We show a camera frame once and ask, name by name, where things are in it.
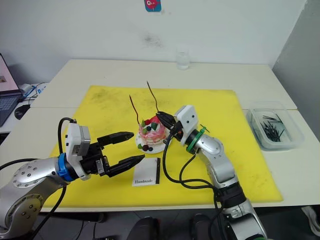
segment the laptop screen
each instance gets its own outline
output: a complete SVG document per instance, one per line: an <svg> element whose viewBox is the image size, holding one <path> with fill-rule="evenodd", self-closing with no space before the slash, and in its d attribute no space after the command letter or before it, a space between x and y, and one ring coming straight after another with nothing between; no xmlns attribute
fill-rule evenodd
<svg viewBox="0 0 320 240"><path fill-rule="evenodd" d="M6 62L0 54L0 92L19 90L14 78L12 77Z"/></svg>

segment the blue ring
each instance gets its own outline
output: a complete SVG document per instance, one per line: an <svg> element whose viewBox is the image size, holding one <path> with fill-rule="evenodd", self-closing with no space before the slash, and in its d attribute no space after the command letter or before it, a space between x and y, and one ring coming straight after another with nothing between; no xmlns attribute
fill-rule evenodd
<svg viewBox="0 0 320 240"><path fill-rule="evenodd" d="M66 168L65 158L66 158L66 154L61 153L58 158L59 171L57 173L60 177L64 178L64 180L68 182L72 182L74 179L70 176L69 171Z"/></svg>

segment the white card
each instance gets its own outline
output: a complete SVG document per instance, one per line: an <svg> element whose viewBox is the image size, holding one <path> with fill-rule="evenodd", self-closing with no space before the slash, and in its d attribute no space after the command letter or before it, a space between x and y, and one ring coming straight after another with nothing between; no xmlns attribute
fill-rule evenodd
<svg viewBox="0 0 320 240"><path fill-rule="evenodd" d="M160 158L144 158L134 167L133 187L159 184Z"/></svg>

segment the yellow cutting board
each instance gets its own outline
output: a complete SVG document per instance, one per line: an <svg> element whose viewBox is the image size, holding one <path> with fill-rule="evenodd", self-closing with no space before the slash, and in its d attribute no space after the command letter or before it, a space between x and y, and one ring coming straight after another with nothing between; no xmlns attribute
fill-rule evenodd
<svg viewBox="0 0 320 240"><path fill-rule="evenodd" d="M206 126L212 137L224 144L227 157L232 162L245 195L254 203L280 202L278 191L260 148L246 121L235 92L210 89L153 89L158 108L174 114L183 105L194 105L199 123ZM137 133L138 124L129 95L139 113L146 120L156 113L156 106L148 88L91 86L74 114L79 125L88 126L91 143L98 137L128 131ZM103 150L110 165L129 156L141 155L135 137ZM58 156L58 145L51 156ZM182 166L192 155L175 139L169 146L166 166L168 173L178 179ZM146 157L162 158L162 152ZM213 203L210 189L187 189L170 182L160 170L160 184L132 187L134 169L109 178L92 175L91 179L77 179L67 187L61 207L139 207L180 206ZM196 157L186 168L184 179L203 178L209 181L206 167ZM53 206L60 191L52 195L45 207Z"/></svg>

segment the computer mouse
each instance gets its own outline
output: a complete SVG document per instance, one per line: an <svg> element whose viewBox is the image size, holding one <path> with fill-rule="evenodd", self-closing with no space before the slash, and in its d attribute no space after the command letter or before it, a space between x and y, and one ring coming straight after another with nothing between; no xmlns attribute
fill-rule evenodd
<svg viewBox="0 0 320 240"><path fill-rule="evenodd" d="M23 117L23 115L25 115L25 113L28 111L29 108L30 108L30 104L17 107L16 110L14 110L14 116L20 120Z"/></svg>

